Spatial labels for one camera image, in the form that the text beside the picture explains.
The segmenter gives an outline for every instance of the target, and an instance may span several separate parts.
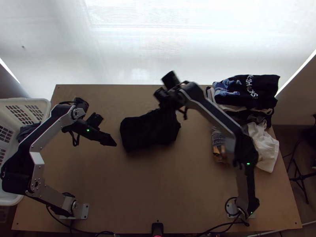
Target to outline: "wooden table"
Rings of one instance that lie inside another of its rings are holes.
[[[91,113],[102,115],[100,128],[110,133],[117,147],[104,147],[85,138],[73,147],[69,134],[60,132],[43,150],[46,183],[70,192],[90,204],[87,220],[74,227],[85,231],[150,233],[151,224],[164,224],[166,233],[198,233],[230,222],[225,201],[237,195],[231,167],[212,158],[211,124],[189,110],[181,122],[176,142],[127,154],[120,138],[125,117],[140,116],[158,107],[152,85],[57,85],[53,105],[81,97]],[[302,228],[301,220],[279,153],[272,174],[255,170],[256,195],[260,199],[250,227],[235,225],[231,231],[263,231]],[[68,231],[47,213],[43,204],[24,197],[13,229]]]

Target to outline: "basket slot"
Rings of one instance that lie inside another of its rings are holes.
[[[38,121],[42,121],[44,113],[36,105],[25,105]]]
[[[24,125],[34,124],[32,119],[18,105],[6,105],[6,108]]]
[[[9,143],[13,136],[13,131],[0,126],[0,140]]]
[[[3,148],[0,148],[0,167],[2,165],[2,162],[4,160],[4,155],[6,154],[6,150]]]

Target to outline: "floor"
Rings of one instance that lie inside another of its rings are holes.
[[[296,141],[300,137],[300,132],[302,131],[302,127],[300,126],[275,126],[274,127],[276,138],[280,142],[280,150],[283,156],[289,154],[293,150],[293,146]],[[314,151],[306,142],[300,143],[295,152],[295,160],[300,168],[302,174],[307,174],[313,172],[311,168],[313,159],[316,158],[316,151]],[[289,163],[290,156],[284,158],[284,162],[287,166]],[[294,176],[294,166],[289,170],[289,177]],[[307,223],[316,220],[316,199],[313,196],[316,195],[316,177],[311,177],[305,180],[305,186],[307,189],[307,195],[310,201],[310,204],[306,204],[305,197],[302,190],[298,187],[298,185],[294,182],[291,182],[292,189],[294,192],[294,196],[296,199],[297,207],[301,216],[302,223]],[[8,219],[5,224],[0,224],[0,237],[52,237],[52,236],[61,236],[68,237],[70,236],[68,233],[44,233],[44,232],[30,232],[30,231],[12,231],[11,224],[13,221],[15,213],[15,207],[12,207],[9,211]],[[315,236],[316,232],[316,223],[306,225],[303,229],[295,229],[295,230],[284,230],[281,234],[273,233],[265,235],[266,237],[309,237]],[[260,236],[260,233],[229,233],[227,236],[247,236],[251,234],[256,234]],[[86,234],[74,234],[76,237],[88,237],[91,235]],[[190,235],[167,235],[166,237],[190,237]]]

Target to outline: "folded clothing pile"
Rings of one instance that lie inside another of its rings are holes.
[[[252,137],[259,153],[257,167],[270,173],[277,160],[279,141],[265,129],[271,127],[279,78],[277,75],[237,75],[214,82],[213,87],[206,89],[206,97],[243,126],[244,131]],[[213,150],[219,156],[214,149],[217,145],[213,144]]]
[[[241,125],[267,121],[277,104],[277,75],[237,75],[207,87],[206,96]]]

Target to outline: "white wall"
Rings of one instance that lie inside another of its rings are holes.
[[[316,48],[315,12],[314,0],[2,0],[0,57],[34,98],[56,84],[160,84],[170,70],[282,85]]]
[[[313,125],[316,113],[316,56],[277,95],[272,124]]]
[[[0,64],[0,99],[30,98],[30,95]]]

